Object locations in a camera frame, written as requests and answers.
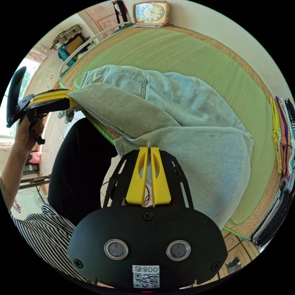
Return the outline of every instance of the cardboard box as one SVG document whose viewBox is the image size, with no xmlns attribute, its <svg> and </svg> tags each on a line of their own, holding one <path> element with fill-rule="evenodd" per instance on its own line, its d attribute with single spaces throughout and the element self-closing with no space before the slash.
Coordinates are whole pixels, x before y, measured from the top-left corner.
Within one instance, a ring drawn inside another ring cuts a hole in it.
<svg viewBox="0 0 295 295">
<path fill-rule="evenodd" d="M 77 36 L 75 39 L 70 41 L 67 46 L 66 50 L 68 54 L 72 54 L 78 47 L 80 47 L 83 44 L 83 40 L 81 39 L 80 36 Z"/>
</svg>

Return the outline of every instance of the striped shirt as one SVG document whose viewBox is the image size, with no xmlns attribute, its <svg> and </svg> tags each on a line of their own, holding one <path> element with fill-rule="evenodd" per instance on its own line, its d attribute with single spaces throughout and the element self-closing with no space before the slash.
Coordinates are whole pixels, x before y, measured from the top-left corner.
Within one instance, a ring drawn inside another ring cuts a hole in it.
<svg viewBox="0 0 295 295">
<path fill-rule="evenodd" d="M 7 206 L 1 179 L 0 190 Z M 75 226 L 60 216 L 48 203 L 42 206 L 42 213 L 30 214 L 25 220 L 14 218 L 11 212 L 10 216 L 22 237 L 40 258 L 67 275 L 92 283 L 78 274 L 67 255 Z"/>
</svg>

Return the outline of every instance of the white railing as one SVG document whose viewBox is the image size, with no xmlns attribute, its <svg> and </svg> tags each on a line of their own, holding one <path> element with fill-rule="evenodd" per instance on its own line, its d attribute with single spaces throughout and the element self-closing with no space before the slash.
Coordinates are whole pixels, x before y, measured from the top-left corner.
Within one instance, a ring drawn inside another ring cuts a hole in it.
<svg viewBox="0 0 295 295">
<path fill-rule="evenodd" d="M 126 24 L 130 24 L 131 22 L 122 22 L 120 24 L 116 24 L 110 28 L 107 28 L 106 30 L 98 33 L 97 35 L 93 36 L 92 38 L 88 39 L 85 43 L 83 43 L 80 47 L 78 47 L 61 65 L 61 67 L 58 70 L 58 78 L 60 79 L 63 72 L 61 72 L 61 70 L 63 69 L 63 67 L 80 51 L 82 50 L 85 46 L 87 46 L 89 43 L 92 42 L 92 40 L 96 39 L 99 36 L 102 36 L 104 33 L 111 31 L 112 29 L 122 26 L 122 25 L 126 25 Z"/>
</svg>

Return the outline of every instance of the qr code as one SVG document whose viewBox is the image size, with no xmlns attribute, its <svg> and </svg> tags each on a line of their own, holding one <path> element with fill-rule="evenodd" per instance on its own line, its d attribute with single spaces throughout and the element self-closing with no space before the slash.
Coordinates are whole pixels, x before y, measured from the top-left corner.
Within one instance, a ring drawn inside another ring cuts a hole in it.
<svg viewBox="0 0 295 295">
<path fill-rule="evenodd" d="M 160 288 L 159 273 L 133 273 L 134 288 Z"/>
</svg>

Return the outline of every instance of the alarm clock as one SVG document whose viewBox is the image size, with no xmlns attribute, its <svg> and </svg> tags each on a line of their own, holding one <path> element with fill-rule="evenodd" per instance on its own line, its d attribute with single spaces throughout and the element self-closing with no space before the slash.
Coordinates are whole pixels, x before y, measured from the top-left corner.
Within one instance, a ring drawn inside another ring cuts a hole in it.
<svg viewBox="0 0 295 295">
<path fill-rule="evenodd" d="M 138 27 L 164 27 L 169 23 L 167 1 L 143 1 L 133 5 L 133 22 Z"/>
</svg>

